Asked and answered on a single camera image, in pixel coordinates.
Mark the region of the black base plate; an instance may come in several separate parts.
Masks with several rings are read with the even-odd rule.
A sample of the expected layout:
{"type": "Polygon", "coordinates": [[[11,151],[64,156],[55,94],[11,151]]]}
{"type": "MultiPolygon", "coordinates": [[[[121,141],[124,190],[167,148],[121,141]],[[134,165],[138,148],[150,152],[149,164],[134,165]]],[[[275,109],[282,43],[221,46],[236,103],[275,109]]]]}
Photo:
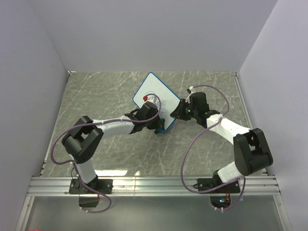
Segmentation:
{"type": "MultiPolygon", "coordinates": [[[[204,191],[217,187],[221,184],[221,180],[216,180],[214,178],[198,178],[197,183],[193,185],[193,187],[198,191],[204,191]]],[[[240,193],[240,191],[241,189],[239,182],[235,181],[209,193],[240,193]]]]}
{"type": "MultiPolygon", "coordinates": [[[[104,193],[111,194],[113,187],[112,179],[94,179],[90,183],[87,184],[88,187],[104,193]]],[[[69,194],[94,194],[95,192],[86,188],[79,179],[72,179],[69,187],[69,194]]]]}

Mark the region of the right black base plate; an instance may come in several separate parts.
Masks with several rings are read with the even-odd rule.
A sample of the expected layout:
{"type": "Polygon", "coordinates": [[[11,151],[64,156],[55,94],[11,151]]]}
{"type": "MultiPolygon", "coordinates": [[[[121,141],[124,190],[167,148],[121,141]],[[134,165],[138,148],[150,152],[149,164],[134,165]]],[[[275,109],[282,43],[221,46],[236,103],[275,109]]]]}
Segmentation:
{"type": "MultiPolygon", "coordinates": [[[[197,183],[193,185],[193,187],[198,191],[204,191],[217,187],[221,184],[221,180],[216,180],[214,178],[198,178],[197,183]]],[[[241,189],[239,182],[235,181],[209,193],[240,193],[240,191],[241,189]]]]}

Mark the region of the blue-framed whiteboard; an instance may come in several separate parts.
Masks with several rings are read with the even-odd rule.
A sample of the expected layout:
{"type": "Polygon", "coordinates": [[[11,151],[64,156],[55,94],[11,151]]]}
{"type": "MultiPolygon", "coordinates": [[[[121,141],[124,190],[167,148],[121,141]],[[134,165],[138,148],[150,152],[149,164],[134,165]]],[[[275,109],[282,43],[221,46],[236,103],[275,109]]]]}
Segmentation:
{"type": "Polygon", "coordinates": [[[143,98],[147,94],[155,94],[161,101],[162,106],[159,117],[165,120],[165,125],[164,131],[160,129],[159,132],[166,133],[176,120],[175,118],[171,117],[170,114],[179,105],[180,97],[153,72],[147,74],[135,92],[134,96],[132,97],[132,100],[137,107],[141,108],[144,103],[143,98]]]}

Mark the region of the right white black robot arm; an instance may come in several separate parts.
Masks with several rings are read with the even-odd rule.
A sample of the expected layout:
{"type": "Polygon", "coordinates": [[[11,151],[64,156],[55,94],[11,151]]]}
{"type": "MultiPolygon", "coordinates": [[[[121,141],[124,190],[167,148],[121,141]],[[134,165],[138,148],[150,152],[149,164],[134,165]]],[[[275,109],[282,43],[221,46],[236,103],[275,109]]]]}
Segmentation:
{"type": "Polygon", "coordinates": [[[196,193],[224,192],[231,183],[245,178],[273,164],[273,157],[264,132],[240,126],[216,110],[209,109],[207,103],[188,103],[181,99],[170,114],[180,120],[194,118],[205,131],[213,131],[233,145],[234,161],[214,172],[204,190],[196,193]]]}

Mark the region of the aluminium mounting rail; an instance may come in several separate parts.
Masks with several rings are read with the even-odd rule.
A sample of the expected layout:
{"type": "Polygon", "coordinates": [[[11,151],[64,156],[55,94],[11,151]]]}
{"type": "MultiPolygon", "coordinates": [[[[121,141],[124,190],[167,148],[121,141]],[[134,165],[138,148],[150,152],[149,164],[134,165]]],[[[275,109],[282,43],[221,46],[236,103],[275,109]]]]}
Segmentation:
{"type": "MultiPolygon", "coordinates": [[[[112,177],[111,197],[123,196],[197,196],[186,190],[178,176],[112,177]]],[[[33,177],[27,196],[71,196],[70,177],[33,177]]],[[[274,176],[246,178],[244,195],[280,195],[274,176]]]]}

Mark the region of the right side aluminium rail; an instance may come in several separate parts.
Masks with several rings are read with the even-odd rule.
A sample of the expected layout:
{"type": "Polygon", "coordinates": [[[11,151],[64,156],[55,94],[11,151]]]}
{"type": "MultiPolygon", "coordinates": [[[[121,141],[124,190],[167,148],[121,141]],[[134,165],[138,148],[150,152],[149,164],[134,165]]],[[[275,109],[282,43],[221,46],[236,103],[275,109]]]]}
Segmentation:
{"type": "Polygon", "coordinates": [[[244,96],[243,96],[243,93],[242,93],[242,90],[241,90],[241,87],[240,87],[237,72],[232,72],[232,76],[234,78],[234,82],[235,82],[237,91],[239,93],[239,97],[240,97],[241,104],[242,104],[242,107],[243,107],[243,110],[244,110],[244,114],[245,114],[245,117],[246,117],[246,120],[247,120],[247,123],[248,123],[248,127],[253,128],[253,125],[252,125],[252,122],[251,122],[251,119],[250,119],[250,116],[249,116],[249,113],[248,113],[248,110],[247,110],[247,107],[246,107],[246,104],[245,104],[245,101],[244,101],[244,96]]]}

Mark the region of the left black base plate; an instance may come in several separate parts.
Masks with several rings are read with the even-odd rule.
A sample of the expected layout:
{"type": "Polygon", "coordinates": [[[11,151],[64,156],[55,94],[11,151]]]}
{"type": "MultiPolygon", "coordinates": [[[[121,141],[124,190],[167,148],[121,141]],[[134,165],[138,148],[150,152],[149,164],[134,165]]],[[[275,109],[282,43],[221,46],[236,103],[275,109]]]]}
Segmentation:
{"type": "MultiPolygon", "coordinates": [[[[112,179],[94,179],[90,183],[87,184],[88,187],[104,193],[111,194],[113,187],[112,179]]],[[[69,194],[94,194],[95,192],[86,188],[79,179],[72,179],[69,187],[69,194]]]]}

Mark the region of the blue heart-shaped eraser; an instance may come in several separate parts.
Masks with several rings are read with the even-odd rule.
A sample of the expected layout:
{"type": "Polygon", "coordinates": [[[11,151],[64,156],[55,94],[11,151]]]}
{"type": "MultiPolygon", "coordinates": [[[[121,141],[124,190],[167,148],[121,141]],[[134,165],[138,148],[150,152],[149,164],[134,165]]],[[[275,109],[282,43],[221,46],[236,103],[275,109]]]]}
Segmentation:
{"type": "Polygon", "coordinates": [[[164,133],[165,132],[165,120],[163,118],[157,119],[156,128],[154,133],[164,133]]]}

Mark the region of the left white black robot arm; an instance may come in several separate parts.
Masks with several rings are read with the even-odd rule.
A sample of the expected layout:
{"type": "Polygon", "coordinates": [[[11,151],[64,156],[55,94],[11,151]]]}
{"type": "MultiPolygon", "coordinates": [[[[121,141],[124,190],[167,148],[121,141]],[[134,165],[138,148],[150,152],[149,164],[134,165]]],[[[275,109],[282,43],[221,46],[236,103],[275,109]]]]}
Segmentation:
{"type": "Polygon", "coordinates": [[[100,192],[92,157],[101,141],[117,135],[127,135],[144,128],[159,133],[165,130],[165,120],[156,115],[157,108],[135,109],[121,117],[105,121],[91,120],[88,116],[79,119],[76,128],[62,139],[62,145],[74,161],[81,189],[85,193],[100,192]]]}

